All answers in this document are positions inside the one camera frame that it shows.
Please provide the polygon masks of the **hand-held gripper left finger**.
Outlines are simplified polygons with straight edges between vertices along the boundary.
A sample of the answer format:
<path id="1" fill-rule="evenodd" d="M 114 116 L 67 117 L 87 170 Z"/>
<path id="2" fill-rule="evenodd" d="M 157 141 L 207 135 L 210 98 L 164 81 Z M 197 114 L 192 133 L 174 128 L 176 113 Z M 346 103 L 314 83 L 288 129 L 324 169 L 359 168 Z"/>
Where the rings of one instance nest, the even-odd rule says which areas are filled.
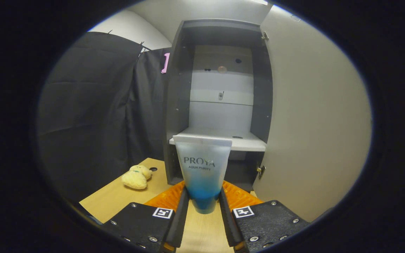
<path id="1" fill-rule="evenodd" d="M 148 202 L 129 203 L 102 229 L 134 251 L 175 253 L 181 247 L 189 194 L 180 182 Z"/>

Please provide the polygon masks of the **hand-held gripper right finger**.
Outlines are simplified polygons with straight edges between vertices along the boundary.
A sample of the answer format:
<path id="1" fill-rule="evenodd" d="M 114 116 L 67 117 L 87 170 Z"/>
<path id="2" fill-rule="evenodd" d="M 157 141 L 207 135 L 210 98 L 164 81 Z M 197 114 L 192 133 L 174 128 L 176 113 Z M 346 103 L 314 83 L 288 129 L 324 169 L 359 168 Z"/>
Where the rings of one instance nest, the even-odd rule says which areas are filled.
<path id="1" fill-rule="evenodd" d="M 309 225 L 279 201 L 262 201 L 227 181 L 219 202 L 228 245 L 235 253 L 260 253 Z"/>

